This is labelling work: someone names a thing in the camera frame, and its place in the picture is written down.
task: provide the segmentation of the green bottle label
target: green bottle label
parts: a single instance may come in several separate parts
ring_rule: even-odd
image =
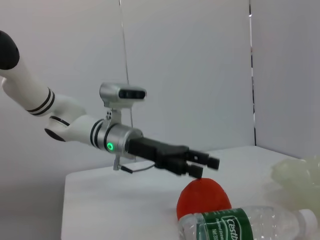
[[[202,214],[209,240],[253,240],[248,216],[241,208]]]

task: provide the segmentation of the camera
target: camera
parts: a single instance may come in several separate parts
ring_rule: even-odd
[[[110,109],[130,109],[134,103],[144,101],[147,91],[129,84],[104,82],[100,86],[100,98]]]

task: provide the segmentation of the black end cap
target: black end cap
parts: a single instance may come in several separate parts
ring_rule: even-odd
[[[15,42],[4,31],[0,31],[0,70],[13,69],[19,59],[20,54]]]

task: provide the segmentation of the clear plastic object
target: clear plastic object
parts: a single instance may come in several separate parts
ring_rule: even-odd
[[[295,240],[313,234],[317,218],[309,209],[247,206],[188,214],[179,221],[180,240]]]
[[[289,192],[299,208],[320,217],[320,157],[285,159],[272,167],[271,178]]]

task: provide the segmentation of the red ball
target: red ball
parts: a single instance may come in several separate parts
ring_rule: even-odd
[[[210,178],[196,179],[181,192],[176,205],[178,220],[187,214],[207,213],[231,209],[223,188]]]

